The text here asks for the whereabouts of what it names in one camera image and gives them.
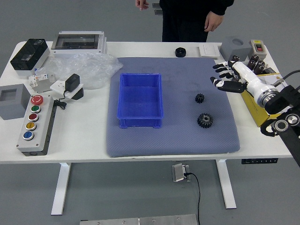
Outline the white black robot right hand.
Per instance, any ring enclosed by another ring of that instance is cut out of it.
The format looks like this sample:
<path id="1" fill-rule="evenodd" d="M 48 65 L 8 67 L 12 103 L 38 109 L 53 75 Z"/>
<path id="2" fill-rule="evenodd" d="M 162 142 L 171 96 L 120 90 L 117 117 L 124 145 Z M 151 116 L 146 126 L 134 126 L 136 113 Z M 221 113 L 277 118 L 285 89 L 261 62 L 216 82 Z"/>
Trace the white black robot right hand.
<path id="1" fill-rule="evenodd" d="M 210 80 L 219 90 L 242 93 L 243 91 L 249 92 L 256 103 L 261 105 L 263 99 L 274 88 L 270 85 L 262 83 L 262 81 L 242 62 L 240 61 L 225 61 L 213 66 L 217 73 L 225 71 L 221 76 L 230 76 L 231 78 L 237 77 L 238 81 L 234 80 L 219 80 L 211 77 Z"/>

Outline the person's right hand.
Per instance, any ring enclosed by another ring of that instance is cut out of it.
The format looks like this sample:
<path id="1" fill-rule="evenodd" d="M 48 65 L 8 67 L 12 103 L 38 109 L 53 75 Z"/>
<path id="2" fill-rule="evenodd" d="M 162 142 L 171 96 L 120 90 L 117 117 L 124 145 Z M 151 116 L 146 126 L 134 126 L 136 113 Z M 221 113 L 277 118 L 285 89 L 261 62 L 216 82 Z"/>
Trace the person's right hand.
<path id="1" fill-rule="evenodd" d="M 149 8 L 149 3 L 147 0 L 135 0 L 135 6 L 139 8 L 140 11 L 143 11 Z"/>

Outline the person's left hand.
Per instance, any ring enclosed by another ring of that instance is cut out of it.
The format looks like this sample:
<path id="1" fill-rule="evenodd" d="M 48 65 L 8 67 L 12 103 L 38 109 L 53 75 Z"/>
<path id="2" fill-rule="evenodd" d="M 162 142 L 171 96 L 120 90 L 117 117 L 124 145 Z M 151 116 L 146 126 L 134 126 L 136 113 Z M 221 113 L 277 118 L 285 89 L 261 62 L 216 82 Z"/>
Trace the person's left hand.
<path id="1" fill-rule="evenodd" d="M 206 16 L 204 31 L 213 32 L 222 23 L 223 19 L 223 15 L 217 15 L 210 11 Z"/>

